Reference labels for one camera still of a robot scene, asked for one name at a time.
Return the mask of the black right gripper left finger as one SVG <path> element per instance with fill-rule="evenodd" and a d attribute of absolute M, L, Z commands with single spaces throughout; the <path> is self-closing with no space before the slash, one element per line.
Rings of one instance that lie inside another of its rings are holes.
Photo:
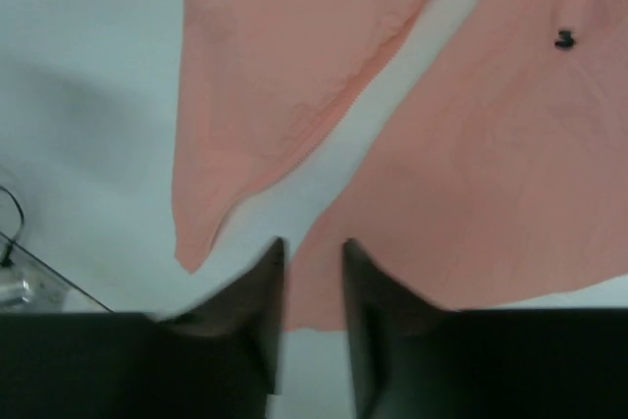
<path fill-rule="evenodd" d="M 172 377 L 159 399 L 171 418 L 263 418 L 276 391 L 286 242 L 277 237 L 231 283 L 159 322 Z"/>

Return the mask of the salmon pink hooded jacket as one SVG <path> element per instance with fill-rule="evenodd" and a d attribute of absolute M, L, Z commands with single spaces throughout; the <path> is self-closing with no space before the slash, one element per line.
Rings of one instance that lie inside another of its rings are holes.
<path fill-rule="evenodd" d="M 319 145 L 427 0 L 183 0 L 176 258 Z M 480 0 L 290 265 L 287 325 L 340 330 L 340 246 L 450 308 L 627 270 L 627 0 Z"/>

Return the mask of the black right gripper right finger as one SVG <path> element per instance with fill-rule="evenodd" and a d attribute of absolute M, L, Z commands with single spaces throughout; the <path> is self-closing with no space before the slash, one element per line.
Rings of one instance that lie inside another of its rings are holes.
<path fill-rule="evenodd" d="M 342 291 L 358 418 L 457 418 L 455 317 L 387 275 L 351 238 Z"/>

